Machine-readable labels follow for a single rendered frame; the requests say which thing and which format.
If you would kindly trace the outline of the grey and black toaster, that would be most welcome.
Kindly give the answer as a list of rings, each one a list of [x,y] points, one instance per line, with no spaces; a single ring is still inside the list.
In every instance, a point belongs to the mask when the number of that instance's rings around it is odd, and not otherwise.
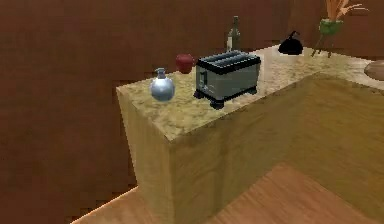
[[[261,59],[233,50],[200,58],[196,63],[194,97],[207,98],[216,110],[244,93],[256,94]]]

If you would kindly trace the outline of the red apple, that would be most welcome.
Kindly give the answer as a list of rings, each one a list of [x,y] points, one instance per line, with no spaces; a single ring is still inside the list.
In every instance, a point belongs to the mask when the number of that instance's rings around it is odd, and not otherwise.
[[[194,58],[190,54],[179,54],[176,56],[176,67],[182,74],[191,72],[194,66]]]

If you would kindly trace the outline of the tan marble-top counter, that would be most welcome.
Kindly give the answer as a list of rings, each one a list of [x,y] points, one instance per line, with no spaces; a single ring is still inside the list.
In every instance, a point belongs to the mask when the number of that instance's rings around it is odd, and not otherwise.
[[[161,224],[384,224],[384,82],[344,55],[259,53],[257,93],[220,110],[175,74],[117,96],[139,187]]]

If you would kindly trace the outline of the green glass bottle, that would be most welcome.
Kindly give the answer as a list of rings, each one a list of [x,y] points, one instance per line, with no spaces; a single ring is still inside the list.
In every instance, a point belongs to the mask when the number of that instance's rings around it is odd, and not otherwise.
[[[227,50],[239,50],[240,49],[240,31],[239,26],[239,17],[233,17],[232,27],[227,35]]]

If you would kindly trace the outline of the black kettle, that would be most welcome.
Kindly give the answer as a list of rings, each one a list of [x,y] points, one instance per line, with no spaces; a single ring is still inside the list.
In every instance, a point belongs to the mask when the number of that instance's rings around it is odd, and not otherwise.
[[[292,31],[289,36],[280,44],[278,51],[286,55],[300,55],[303,52],[303,45],[299,39],[295,37],[299,32]]]

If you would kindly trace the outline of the house plant in green pot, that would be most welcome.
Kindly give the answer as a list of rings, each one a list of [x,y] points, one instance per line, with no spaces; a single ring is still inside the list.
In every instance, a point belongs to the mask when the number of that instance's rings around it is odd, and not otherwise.
[[[336,35],[344,24],[343,17],[353,10],[368,11],[362,3],[350,4],[350,0],[325,0],[327,17],[319,22],[318,30],[320,37],[314,46],[311,56],[322,51],[327,52],[327,57],[332,56],[334,50],[334,35]]]

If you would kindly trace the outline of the brown round plate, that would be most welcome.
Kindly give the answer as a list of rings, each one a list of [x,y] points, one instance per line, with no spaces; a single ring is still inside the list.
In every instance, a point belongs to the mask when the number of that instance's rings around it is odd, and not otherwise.
[[[364,73],[372,79],[384,81],[384,60],[370,62],[364,68]]]

